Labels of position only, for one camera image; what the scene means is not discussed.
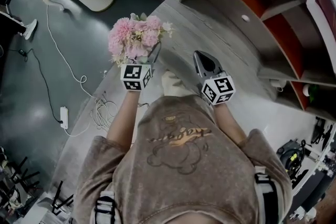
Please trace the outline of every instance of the person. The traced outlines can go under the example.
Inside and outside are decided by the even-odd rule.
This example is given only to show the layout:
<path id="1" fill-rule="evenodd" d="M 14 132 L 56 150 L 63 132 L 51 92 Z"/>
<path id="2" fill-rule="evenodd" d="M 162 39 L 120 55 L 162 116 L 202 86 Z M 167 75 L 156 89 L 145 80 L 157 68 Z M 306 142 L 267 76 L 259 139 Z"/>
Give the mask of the person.
<path id="1" fill-rule="evenodd" d="M 0 22 L 3 33 L 11 35 L 19 34 L 28 40 L 37 26 L 37 20 L 34 19 L 30 24 L 24 25 L 19 18 L 14 18 L 0 10 Z"/>
<path id="2" fill-rule="evenodd" d="M 170 71 L 162 86 L 132 146 L 139 92 L 126 93 L 107 137 L 94 138 L 78 179 L 77 223 L 259 224 L 258 166 L 280 186 L 283 219 L 291 182 L 261 131 L 247 137 L 226 104 L 212 109 Z"/>

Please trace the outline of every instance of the power strip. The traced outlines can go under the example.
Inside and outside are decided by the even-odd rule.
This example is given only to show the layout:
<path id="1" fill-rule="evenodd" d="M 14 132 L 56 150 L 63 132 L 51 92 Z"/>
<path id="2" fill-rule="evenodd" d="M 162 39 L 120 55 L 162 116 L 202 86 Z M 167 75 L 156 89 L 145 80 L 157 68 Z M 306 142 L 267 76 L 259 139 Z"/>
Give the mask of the power strip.
<path id="1" fill-rule="evenodd" d="M 65 106 L 62 106 L 60 115 L 62 121 L 61 127 L 66 130 L 69 127 L 69 110 Z"/>

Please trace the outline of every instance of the shirt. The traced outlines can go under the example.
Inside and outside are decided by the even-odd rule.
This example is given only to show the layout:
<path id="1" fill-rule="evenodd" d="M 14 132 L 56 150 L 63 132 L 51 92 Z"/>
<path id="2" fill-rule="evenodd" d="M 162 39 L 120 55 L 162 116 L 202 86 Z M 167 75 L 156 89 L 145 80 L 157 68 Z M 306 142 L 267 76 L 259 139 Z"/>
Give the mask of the shirt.
<path id="1" fill-rule="evenodd" d="M 290 179 L 262 133 L 252 130 L 236 145 L 200 97 L 156 100 L 136 139 L 128 152 L 104 137 L 94 139 L 75 198 L 79 224 L 89 223 L 100 192 L 112 187 L 124 224 L 166 223 L 187 212 L 226 224 L 257 224 L 255 165 L 265 166 L 281 185 L 285 214 L 290 208 Z"/>

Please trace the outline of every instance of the wooden floor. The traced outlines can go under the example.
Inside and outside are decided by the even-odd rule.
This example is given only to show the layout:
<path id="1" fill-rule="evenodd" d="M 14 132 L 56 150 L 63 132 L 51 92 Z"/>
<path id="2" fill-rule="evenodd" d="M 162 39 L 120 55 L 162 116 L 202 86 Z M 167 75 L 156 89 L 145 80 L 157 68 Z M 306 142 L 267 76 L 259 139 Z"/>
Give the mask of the wooden floor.
<path id="1" fill-rule="evenodd" d="M 156 71 L 149 86 L 141 93 L 140 102 L 151 103 L 162 95 L 161 75 L 166 68 L 176 73 L 187 87 L 195 89 L 197 75 L 192 56 L 195 50 L 202 50 L 217 57 L 223 69 L 233 77 L 237 92 L 228 106 L 246 133 L 253 128 L 265 130 L 268 123 L 276 117 L 279 107 L 286 110 L 286 113 L 294 111 L 273 102 L 276 95 L 274 88 L 260 81 L 256 75 L 259 68 L 257 51 L 246 37 L 206 0 L 190 0 L 183 4 L 177 0 L 166 0 L 153 15 L 164 22 L 172 23 L 175 31 L 172 38 L 164 37 L 162 40 L 160 62 L 155 66 Z M 96 90 L 95 96 L 104 95 L 120 107 L 125 90 L 119 76 L 119 69 L 114 65 Z M 57 165 L 52 185 L 56 186 L 63 180 L 64 195 L 75 191 L 80 168 L 94 136 L 106 136 L 104 130 L 97 130 L 90 118 L 90 111 L 94 107 L 95 102 L 91 99 L 72 134 L 83 131 L 90 123 L 88 130 L 80 136 L 69 138 Z M 145 111 L 146 107 L 138 110 L 137 121 Z M 272 146 L 276 148 L 284 142 L 286 141 L 279 141 L 279 145 L 275 143 Z"/>

